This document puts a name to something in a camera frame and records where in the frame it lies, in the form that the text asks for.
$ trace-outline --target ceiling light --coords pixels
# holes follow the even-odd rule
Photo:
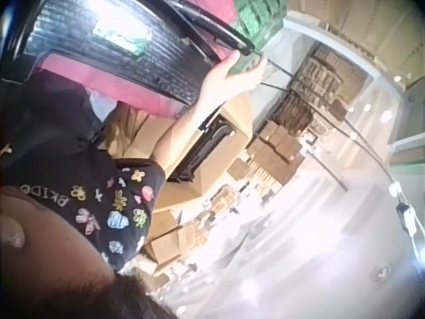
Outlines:
[[[399,181],[395,181],[394,183],[392,183],[390,185],[390,187],[388,188],[388,190],[390,191],[391,197],[392,198],[397,198],[399,194],[402,193],[402,188],[401,188],[401,184]]]
[[[350,133],[350,138],[355,141],[357,139],[357,133],[356,132],[351,132]]]
[[[381,122],[387,123],[389,120],[391,120],[391,118],[392,118],[392,112],[391,111],[385,111],[384,113],[382,113]]]
[[[363,112],[369,112],[372,109],[372,105],[371,104],[366,104],[365,107],[363,108]]]
[[[258,287],[254,280],[246,279],[242,284],[242,295],[245,299],[255,300],[258,293]]]
[[[177,308],[177,310],[175,311],[175,314],[177,316],[181,316],[182,314],[184,314],[186,312],[186,306],[180,306]]]

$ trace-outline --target dark shirt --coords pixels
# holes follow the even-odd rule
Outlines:
[[[81,104],[67,105],[67,98],[74,96],[72,91],[62,95],[64,100],[61,94],[55,94],[59,100],[55,100],[52,107],[74,108],[67,120],[72,122],[76,118],[75,121],[81,122],[87,109]],[[75,94],[85,99],[85,90]],[[43,98],[48,99],[49,92],[45,92]],[[90,140],[81,140],[81,136],[92,135],[89,132],[92,123],[87,132],[77,132],[78,141],[75,131],[69,127],[83,126],[67,123],[66,127],[68,129],[54,141],[43,142],[8,165],[2,172],[2,184],[18,187],[60,215],[82,233],[114,269],[120,270],[138,254],[145,241],[165,173],[148,159],[112,159]],[[2,157],[12,156],[17,151],[15,145],[24,145],[14,141],[10,132],[5,133],[12,141],[12,152],[3,153]],[[7,144],[7,140],[2,141],[2,147]]]

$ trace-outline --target floral print shirt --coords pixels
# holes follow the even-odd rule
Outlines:
[[[3,185],[18,187],[66,219],[117,271],[140,252],[165,182],[156,163],[112,159],[97,148],[23,161],[3,172]]]

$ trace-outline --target hand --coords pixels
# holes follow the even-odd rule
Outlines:
[[[242,92],[255,89],[261,82],[267,59],[262,57],[254,68],[240,74],[229,75],[229,70],[239,58],[239,51],[233,51],[205,77],[197,107],[205,114],[208,113],[207,116],[227,100]]]

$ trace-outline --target hair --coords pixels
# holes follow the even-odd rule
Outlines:
[[[6,297],[2,308],[1,317],[5,319],[178,319],[147,294],[136,273],[116,274],[113,283],[102,289],[87,285],[56,293],[29,309]]]

